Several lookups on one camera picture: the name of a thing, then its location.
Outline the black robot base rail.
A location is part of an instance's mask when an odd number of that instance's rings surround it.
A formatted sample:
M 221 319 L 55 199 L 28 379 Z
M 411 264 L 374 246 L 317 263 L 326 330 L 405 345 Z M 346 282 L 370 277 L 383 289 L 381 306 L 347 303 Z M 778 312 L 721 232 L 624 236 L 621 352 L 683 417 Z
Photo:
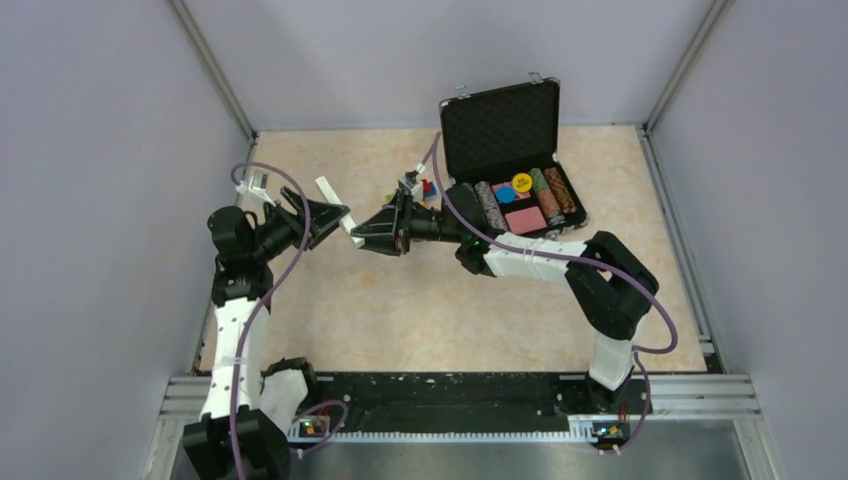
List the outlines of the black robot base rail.
M 320 372 L 286 434 L 336 442 L 627 442 L 652 413 L 639 375 L 609 393 L 583 373 Z

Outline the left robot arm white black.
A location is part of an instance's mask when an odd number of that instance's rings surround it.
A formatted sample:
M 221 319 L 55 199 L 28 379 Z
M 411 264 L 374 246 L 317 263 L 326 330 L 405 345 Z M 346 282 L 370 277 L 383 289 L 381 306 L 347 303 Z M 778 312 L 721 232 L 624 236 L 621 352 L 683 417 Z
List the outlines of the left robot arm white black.
M 285 187 L 287 207 L 262 199 L 261 216 L 238 206 L 213 212 L 207 227 L 215 257 L 211 292 L 217 327 L 209 390 L 182 444 L 202 479 L 286 479 L 291 471 L 284 428 L 260 408 L 261 349 L 270 318 L 271 260 L 286 249 L 312 249 L 333 233 L 349 208 L 308 199 Z

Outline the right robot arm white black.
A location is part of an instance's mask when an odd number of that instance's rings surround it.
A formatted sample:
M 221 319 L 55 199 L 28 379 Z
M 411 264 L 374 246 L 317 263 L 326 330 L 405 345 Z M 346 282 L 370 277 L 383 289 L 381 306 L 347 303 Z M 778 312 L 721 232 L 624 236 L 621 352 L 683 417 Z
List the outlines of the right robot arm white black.
M 515 235 L 489 225 L 472 188 L 457 185 L 447 189 L 439 209 L 427 209 L 397 189 L 351 235 L 363 249 L 389 256 L 407 254 L 415 242 L 455 243 L 456 259 L 474 275 L 568 286 L 596 331 L 587 372 L 589 404 L 612 412 L 626 400 L 640 323 L 659 283 L 614 234 L 599 231 L 585 242 Z

